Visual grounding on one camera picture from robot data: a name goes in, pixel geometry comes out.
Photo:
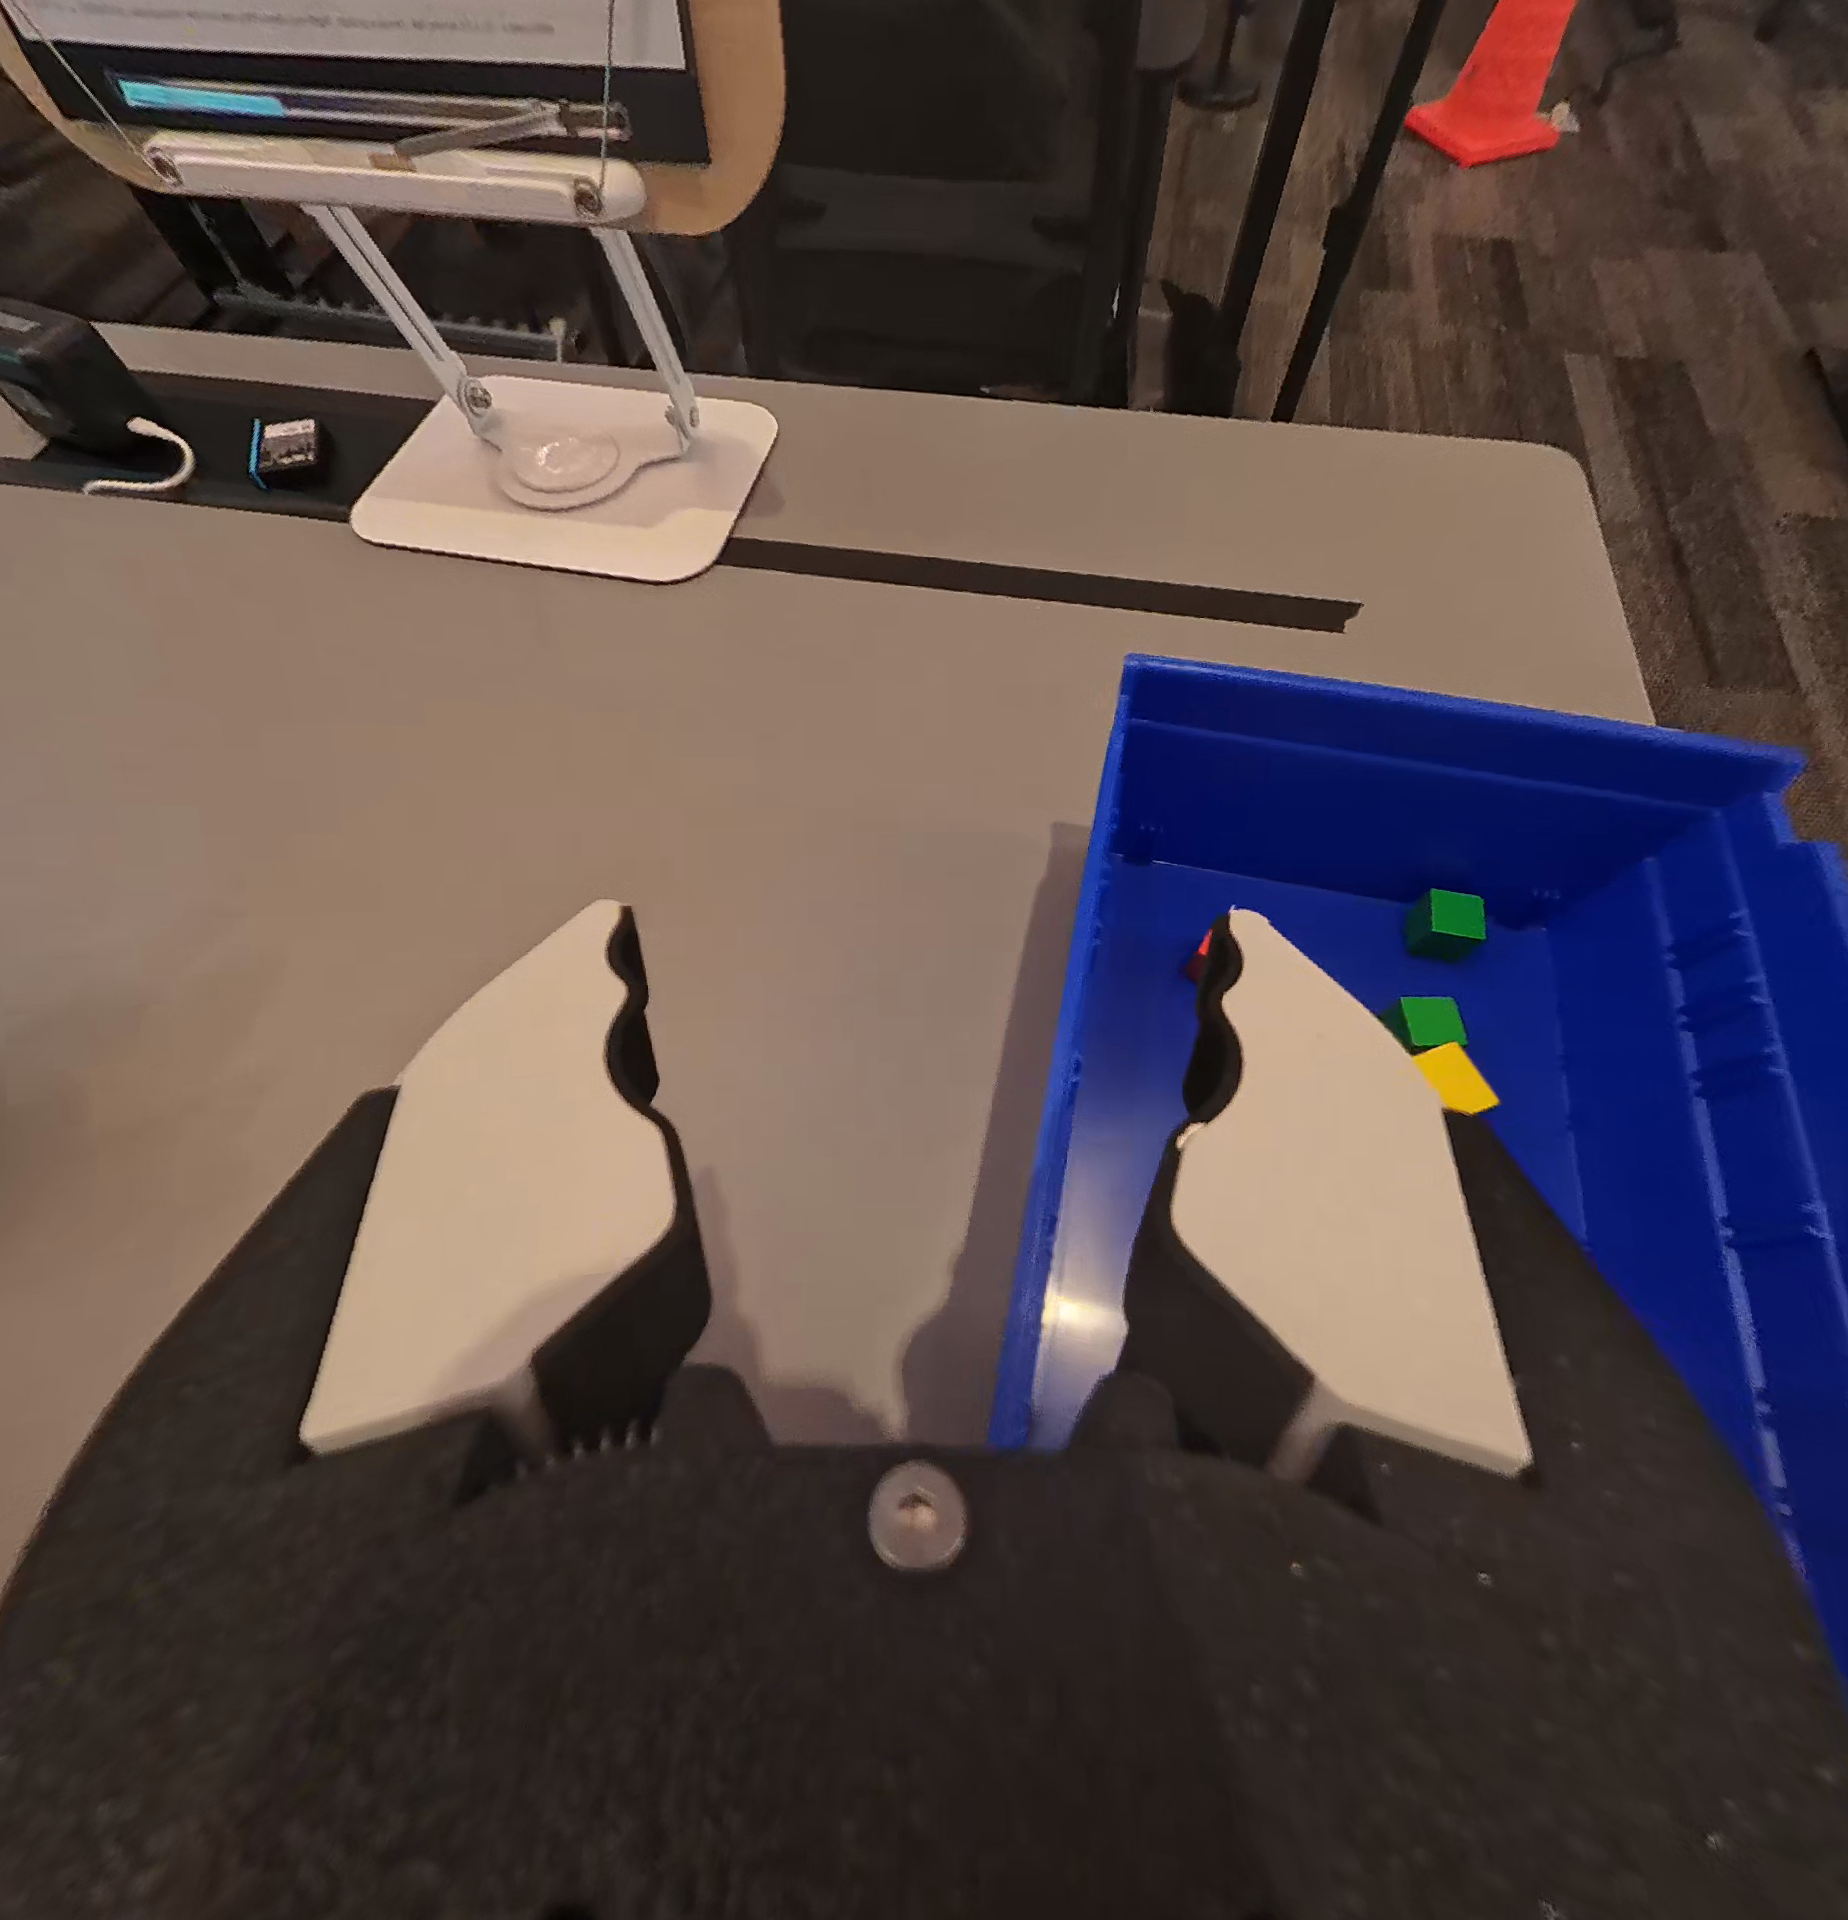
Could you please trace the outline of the black office chair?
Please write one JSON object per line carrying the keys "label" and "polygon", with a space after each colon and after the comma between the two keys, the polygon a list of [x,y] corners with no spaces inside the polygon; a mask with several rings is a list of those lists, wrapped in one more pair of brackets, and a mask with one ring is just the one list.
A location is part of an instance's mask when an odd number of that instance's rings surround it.
{"label": "black office chair", "polygon": [[1103,399],[1141,4],[787,2],[787,113],[729,231],[745,371]]}

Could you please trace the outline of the white tablet stand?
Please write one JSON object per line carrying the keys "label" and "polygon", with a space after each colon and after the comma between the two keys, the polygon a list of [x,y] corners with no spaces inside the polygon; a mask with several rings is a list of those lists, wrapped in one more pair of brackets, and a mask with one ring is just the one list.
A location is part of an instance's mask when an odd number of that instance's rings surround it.
{"label": "white tablet stand", "polygon": [[[148,170],[195,197],[298,204],[431,373],[439,399],[356,499],[359,541],[443,557],[678,585],[708,573],[768,467],[778,420],[697,397],[631,225],[638,167],[611,156],[609,105],[540,102],[397,141],[158,130]],[[516,218],[595,244],[655,391],[477,376],[365,228],[367,211]]]}

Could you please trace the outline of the black tripod stand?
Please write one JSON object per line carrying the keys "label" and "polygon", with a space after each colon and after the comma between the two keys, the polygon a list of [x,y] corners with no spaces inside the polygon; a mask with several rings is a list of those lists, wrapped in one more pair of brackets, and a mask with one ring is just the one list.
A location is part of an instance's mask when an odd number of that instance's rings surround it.
{"label": "black tripod stand", "polygon": [[[1230,414],[1244,376],[1247,318],[1285,188],[1295,178],[1297,143],[1317,96],[1323,51],[1338,13],[1338,2],[1297,4],[1220,294],[1206,298],[1170,281],[1162,285],[1169,307],[1162,409],[1170,415]],[[1444,2],[1417,2],[1399,38],[1352,184],[1344,200],[1331,206],[1323,225],[1319,275],[1274,401],[1274,422],[1293,422],[1297,415],[1442,19]]]}

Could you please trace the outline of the orange traffic cone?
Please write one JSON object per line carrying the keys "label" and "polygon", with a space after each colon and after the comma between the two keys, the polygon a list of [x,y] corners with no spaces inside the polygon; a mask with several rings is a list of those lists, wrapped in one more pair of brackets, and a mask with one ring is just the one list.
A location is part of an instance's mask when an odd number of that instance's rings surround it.
{"label": "orange traffic cone", "polygon": [[1576,2],[1499,2],[1448,91],[1414,105],[1404,126],[1460,167],[1555,151],[1560,128],[1540,112]]}

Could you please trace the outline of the black battery charger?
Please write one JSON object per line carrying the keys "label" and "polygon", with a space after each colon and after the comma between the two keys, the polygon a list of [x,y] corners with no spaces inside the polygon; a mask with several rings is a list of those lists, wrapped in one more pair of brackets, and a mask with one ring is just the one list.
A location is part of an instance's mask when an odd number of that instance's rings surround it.
{"label": "black battery charger", "polygon": [[51,443],[132,450],[130,420],[162,414],[96,327],[29,300],[0,298],[0,397]]}

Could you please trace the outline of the blue plastic bin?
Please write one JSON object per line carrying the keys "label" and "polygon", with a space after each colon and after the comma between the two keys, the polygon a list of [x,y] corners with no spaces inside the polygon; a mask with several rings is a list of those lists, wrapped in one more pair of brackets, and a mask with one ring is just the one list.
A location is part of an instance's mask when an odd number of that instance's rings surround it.
{"label": "blue plastic bin", "polygon": [[[1487,1126],[1766,1500],[1848,1691],[1848,868],[1797,751],[1128,658],[985,1421],[1052,1447],[1121,1345],[1225,909],[1373,1011],[1448,994]],[[1462,962],[1401,943],[1476,893]]]}

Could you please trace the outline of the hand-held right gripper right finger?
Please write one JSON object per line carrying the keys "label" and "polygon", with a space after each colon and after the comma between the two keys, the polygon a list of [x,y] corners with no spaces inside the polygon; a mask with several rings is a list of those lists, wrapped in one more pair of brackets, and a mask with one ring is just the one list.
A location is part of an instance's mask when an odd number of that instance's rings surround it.
{"label": "hand-held right gripper right finger", "polygon": [[1438,1091],[1265,915],[1209,931],[1186,1117],[1124,1283],[1121,1370],[1291,1485],[1346,1438],[1533,1465]]}

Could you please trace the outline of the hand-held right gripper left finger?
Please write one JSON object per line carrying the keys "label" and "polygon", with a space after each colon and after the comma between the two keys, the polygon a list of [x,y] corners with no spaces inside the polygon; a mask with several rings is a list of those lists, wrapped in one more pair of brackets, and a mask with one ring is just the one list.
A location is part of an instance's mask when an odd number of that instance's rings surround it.
{"label": "hand-held right gripper left finger", "polygon": [[497,973],[397,1081],[301,1447],[476,1414],[528,1459],[651,1434],[713,1305],[631,905]]}

